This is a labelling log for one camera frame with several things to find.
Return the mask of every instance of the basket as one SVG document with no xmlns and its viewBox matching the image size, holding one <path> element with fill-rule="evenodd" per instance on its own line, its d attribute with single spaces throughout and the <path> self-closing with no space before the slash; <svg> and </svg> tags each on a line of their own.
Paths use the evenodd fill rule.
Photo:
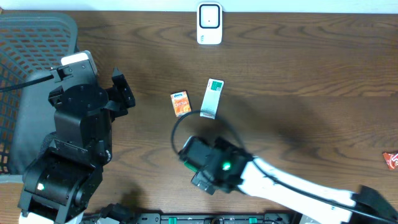
<svg viewBox="0 0 398 224">
<path fill-rule="evenodd" d="M 62 57 L 78 51 L 76 42 L 76 23 L 65 14 L 0 15 L 0 87 L 23 83 L 34 73 L 59 66 Z M 0 174 L 23 171 L 10 165 L 20 159 L 10 157 L 10 151 L 17 138 L 23 138 L 16 134 L 22 95 L 22 90 L 0 93 Z"/>
</svg>

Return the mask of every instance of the red candy packet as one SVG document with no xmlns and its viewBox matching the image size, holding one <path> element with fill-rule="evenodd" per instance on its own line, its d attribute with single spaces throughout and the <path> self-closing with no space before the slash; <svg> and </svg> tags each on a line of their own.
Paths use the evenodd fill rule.
<svg viewBox="0 0 398 224">
<path fill-rule="evenodd" d="M 393 170 L 398 166 L 398 153 L 384 152 L 383 156 L 390 170 Z"/>
</svg>

